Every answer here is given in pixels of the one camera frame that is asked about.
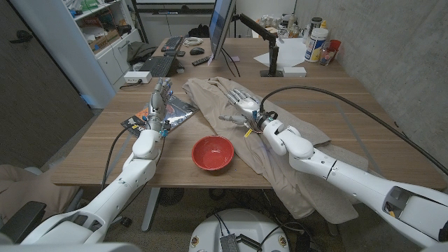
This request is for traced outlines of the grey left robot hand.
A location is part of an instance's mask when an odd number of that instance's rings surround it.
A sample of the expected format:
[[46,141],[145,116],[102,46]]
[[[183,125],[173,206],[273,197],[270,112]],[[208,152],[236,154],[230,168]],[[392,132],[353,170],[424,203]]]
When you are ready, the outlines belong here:
[[155,85],[148,104],[148,116],[145,122],[146,130],[155,130],[156,132],[170,130],[171,125],[165,120],[167,101],[172,95],[170,91],[172,85],[171,78],[162,79]]

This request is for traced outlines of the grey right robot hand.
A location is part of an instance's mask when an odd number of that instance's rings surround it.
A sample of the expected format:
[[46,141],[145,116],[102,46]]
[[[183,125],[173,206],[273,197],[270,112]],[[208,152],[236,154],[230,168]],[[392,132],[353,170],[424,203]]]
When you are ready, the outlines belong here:
[[275,120],[278,114],[274,111],[261,112],[260,102],[247,92],[234,88],[226,94],[238,114],[237,115],[220,115],[220,120],[230,121],[237,125],[245,125],[250,130],[261,133],[265,124],[271,120]]

